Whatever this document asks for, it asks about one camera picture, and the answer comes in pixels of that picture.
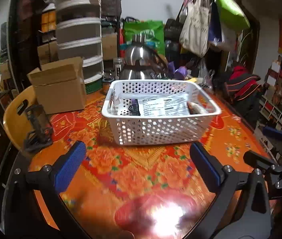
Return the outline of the white printed plastic bag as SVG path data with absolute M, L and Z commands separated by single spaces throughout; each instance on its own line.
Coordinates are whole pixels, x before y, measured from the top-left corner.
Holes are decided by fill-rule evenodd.
M 189 115 L 187 99 L 187 94 L 138 99 L 139 112 L 144 117 Z

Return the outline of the black knitted sock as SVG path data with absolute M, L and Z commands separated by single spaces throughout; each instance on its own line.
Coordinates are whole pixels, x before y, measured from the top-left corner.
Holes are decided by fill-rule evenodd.
M 137 99 L 131 99 L 131 104 L 129 105 L 128 110 L 132 116 L 140 116 L 139 104 Z

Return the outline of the red and black jacket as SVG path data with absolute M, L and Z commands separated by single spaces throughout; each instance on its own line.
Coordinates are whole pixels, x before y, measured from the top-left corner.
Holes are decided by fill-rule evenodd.
M 242 65 L 234 66 L 229 74 L 223 86 L 226 98 L 249 126 L 255 129 L 262 90 L 262 85 L 258 83 L 260 77 L 249 73 Z

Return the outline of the black folding phone stand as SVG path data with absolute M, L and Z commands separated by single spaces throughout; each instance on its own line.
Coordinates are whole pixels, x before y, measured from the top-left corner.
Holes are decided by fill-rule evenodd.
M 25 113 L 33 130 L 28 132 L 24 140 L 24 150 L 29 153 L 37 153 L 53 143 L 52 124 L 42 105 L 31 105 Z

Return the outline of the yellow wooden chair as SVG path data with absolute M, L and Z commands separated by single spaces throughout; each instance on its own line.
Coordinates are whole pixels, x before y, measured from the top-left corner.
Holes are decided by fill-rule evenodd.
M 37 98 L 33 86 L 23 90 L 8 105 L 3 116 L 3 127 L 10 142 L 19 151 L 24 150 L 24 140 L 33 131 L 31 122 L 27 119 L 25 110 L 36 104 Z

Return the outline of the white hanging shopping bag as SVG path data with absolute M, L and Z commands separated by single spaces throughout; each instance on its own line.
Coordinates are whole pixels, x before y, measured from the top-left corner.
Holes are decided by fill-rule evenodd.
M 215 2 L 211 3 L 208 42 L 212 47 L 219 50 L 229 52 L 235 49 L 236 33 L 221 23 Z

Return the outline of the purple cup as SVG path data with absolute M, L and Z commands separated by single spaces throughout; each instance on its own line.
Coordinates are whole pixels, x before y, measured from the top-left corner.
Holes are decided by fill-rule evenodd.
M 187 77 L 187 68 L 185 66 L 180 66 L 174 73 L 174 79 L 185 80 Z

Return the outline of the white perforated plastic basket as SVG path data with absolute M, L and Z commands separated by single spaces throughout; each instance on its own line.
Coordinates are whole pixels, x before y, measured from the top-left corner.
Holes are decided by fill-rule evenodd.
M 187 94 L 206 114 L 183 116 L 132 116 L 131 99 Z M 197 84 L 183 80 L 116 80 L 107 92 L 101 114 L 121 146 L 164 145 L 199 140 L 211 121 L 221 114 L 217 103 Z

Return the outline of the lime green hanging bag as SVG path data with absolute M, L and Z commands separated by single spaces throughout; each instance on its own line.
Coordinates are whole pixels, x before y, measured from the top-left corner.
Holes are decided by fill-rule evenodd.
M 236 33 L 249 29 L 250 24 L 240 6 L 234 0 L 216 0 L 219 19 Z

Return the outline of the beige canvas tote bag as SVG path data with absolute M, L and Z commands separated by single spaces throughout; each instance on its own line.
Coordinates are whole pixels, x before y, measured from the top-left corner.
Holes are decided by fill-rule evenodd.
M 187 16 L 179 42 L 184 49 L 203 58 L 208 50 L 210 0 L 193 0 L 187 4 Z

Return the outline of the brown cardboard box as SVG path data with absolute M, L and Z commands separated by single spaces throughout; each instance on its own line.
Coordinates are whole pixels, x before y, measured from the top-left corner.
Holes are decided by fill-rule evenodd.
M 38 103 L 47 114 L 79 111 L 85 108 L 86 89 L 83 59 L 74 57 L 44 64 L 29 72 Z

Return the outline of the stainless steel kettle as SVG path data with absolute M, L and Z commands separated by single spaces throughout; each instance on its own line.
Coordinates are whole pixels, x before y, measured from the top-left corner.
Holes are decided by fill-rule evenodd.
M 167 79 L 167 63 L 148 46 L 143 33 L 135 34 L 125 51 L 120 80 Z

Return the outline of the orange jam jar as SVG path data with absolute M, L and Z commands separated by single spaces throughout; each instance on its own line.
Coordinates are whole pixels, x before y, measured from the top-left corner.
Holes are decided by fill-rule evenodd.
M 102 79 L 102 93 L 104 95 L 107 94 L 110 85 L 115 81 L 115 79 L 113 77 L 103 77 Z

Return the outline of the green shopping bag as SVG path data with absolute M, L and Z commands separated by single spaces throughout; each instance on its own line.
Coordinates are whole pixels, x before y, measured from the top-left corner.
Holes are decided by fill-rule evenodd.
M 130 43 L 136 34 L 145 35 L 145 41 L 155 44 L 157 53 L 165 55 L 164 24 L 162 21 L 139 21 L 127 17 L 123 21 L 124 41 Z

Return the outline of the glass jar black label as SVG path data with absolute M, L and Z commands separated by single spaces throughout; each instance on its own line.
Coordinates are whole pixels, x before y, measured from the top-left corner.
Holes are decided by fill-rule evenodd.
M 113 66 L 115 70 L 116 80 L 120 79 L 120 74 L 124 65 L 125 65 L 124 58 L 119 57 L 113 59 Z

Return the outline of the stacked grey drawer tower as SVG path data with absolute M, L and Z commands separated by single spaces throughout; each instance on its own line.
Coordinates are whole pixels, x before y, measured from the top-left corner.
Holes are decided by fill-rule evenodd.
M 55 0 L 56 42 L 60 60 L 80 57 L 85 84 L 104 74 L 101 0 Z

